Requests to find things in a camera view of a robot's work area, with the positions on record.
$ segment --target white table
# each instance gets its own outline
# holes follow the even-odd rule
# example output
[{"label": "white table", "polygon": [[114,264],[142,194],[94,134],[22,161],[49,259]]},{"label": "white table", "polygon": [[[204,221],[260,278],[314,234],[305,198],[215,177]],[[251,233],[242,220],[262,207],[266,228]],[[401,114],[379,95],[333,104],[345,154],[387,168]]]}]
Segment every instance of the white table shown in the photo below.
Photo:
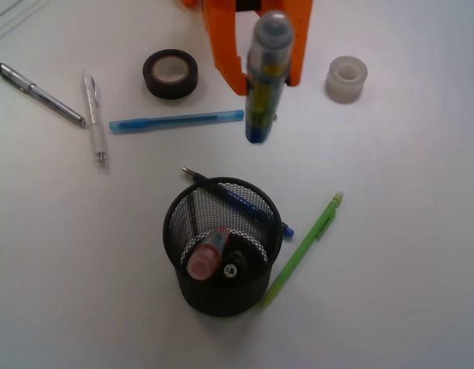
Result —
[{"label": "white table", "polygon": [[[239,48],[257,18],[237,16]],[[153,52],[199,64],[189,98],[143,84]],[[369,69],[351,105],[329,63]],[[178,0],[53,0],[0,40],[0,62],[104,125],[243,108],[200,14]],[[264,145],[229,123],[108,136],[109,175],[82,131],[0,78],[0,368],[474,368],[474,0],[316,0],[302,83]],[[268,310],[191,309],[161,231],[187,166],[250,181],[296,231],[336,191],[336,222]]]}]

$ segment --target pen barrel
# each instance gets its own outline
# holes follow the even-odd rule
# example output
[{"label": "pen barrel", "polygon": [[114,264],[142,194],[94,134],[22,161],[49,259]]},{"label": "pen barrel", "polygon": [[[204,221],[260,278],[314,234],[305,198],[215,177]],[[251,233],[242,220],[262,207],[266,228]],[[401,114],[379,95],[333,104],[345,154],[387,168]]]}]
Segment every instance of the pen barrel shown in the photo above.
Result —
[{"label": "pen barrel", "polygon": [[315,242],[317,237],[320,235],[320,231],[327,224],[330,218],[335,215],[338,204],[335,201],[331,201],[327,206],[326,210],[322,213],[320,218],[315,222],[312,229],[308,232],[307,236],[303,239],[300,246],[295,250],[290,260],[286,263],[283,270],[279,273],[276,278],[278,283],[283,284],[289,276],[293,273],[297,265],[300,263],[303,256],[308,252],[312,244]]},{"label": "pen barrel", "polygon": [[101,129],[101,125],[95,124],[95,125],[90,125],[90,130],[91,130],[91,142],[93,144],[93,149],[95,154],[98,154],[99,152],[104,152],[105,153],[105,144],[104,144],[104,139],[103,139],[103,132]]},{"label": "pen barrel", "polygon": [[74,111],[73,109],[69,108],[67,105],[60,102],[54,96],[51,96],[46,91],[42,90],[37,85],[33,84],[30,85],[28,89],[30,96],[39,100],[42,104],[47,105],[50,109],[56,111],[69,121],[73,122],[80,128],[84,128],[86,125],[85,118],[83,118],[79,113]]}]

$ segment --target black mesh pencil holder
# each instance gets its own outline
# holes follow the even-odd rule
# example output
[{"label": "black mesh pencil holder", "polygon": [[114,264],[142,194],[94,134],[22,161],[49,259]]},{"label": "black mesh pencil holder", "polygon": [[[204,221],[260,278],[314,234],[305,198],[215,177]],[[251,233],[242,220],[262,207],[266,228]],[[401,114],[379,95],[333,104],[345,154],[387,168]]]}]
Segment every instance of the black mesh pencil holder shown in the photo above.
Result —
[{"label": "black mesh pencil holder", "polygon": [[[188,259],[216,228],[230,233],[220,270],[197,281],[187,272]],[[276,206],[259,188],[239,179],[210,178],[175,199],[165,217],[163,239],[188,304],[226,317],[246,311],[264,295],[283,228]],[[240,265],[228,258],[237,258]],[[235,265],[238,278],[229,278]]]}]

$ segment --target pen tip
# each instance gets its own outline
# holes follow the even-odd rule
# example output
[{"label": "pen tip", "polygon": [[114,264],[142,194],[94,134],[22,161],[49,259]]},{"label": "pen tip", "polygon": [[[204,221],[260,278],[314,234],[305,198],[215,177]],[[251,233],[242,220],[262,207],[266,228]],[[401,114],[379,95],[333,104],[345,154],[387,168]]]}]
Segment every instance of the pen tip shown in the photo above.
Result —
[{"label": "pen tip", "polygon": [[183,171],[183,173],[187,173],[188,175],[195,175],[196,174],[195,171],[192,171],[191,169],[187,169],[185,167],[182,167],[182,171]]}]

